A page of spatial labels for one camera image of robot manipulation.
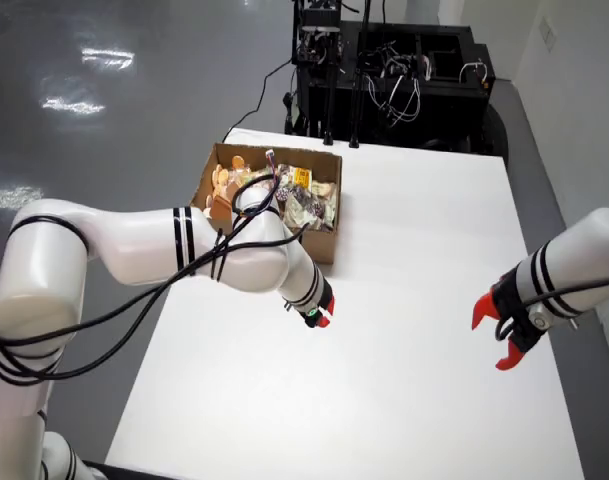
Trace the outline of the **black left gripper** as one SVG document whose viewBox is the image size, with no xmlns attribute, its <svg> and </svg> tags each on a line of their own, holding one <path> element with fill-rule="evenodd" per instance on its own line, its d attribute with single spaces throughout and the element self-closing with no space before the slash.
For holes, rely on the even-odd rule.
<svg viewBox="0 0 609 480">
<path fill-rule="evenodd" d="M 307 303 L 295 305 L 285 302 L 285 309 L 297 311 L 309 328 L 326 328 L 330 324 L 330 316 L 334 314 L 335 297 L 332 296 L 332 287 L 323 283 Z"/>
</svg>

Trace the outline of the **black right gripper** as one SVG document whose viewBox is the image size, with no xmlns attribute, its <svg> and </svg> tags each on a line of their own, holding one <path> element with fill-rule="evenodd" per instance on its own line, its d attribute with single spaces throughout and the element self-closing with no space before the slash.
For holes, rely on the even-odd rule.
<svg viewBox="0 0 609 480">
<path fill-rule="evenodd" d="M 546 304 L 526 305 L 544 293 L 544 283 L 537 269 L 512 269 L 504 274 L 490 292 L 480 297 L 473 307 L 472 329 L 486 317 L 498 319 L 495 336 L 507 340 L 508 353 L 495 367 L 508 371 L 516 367 L 550 328 L 550 312 Z"/>
</svg>

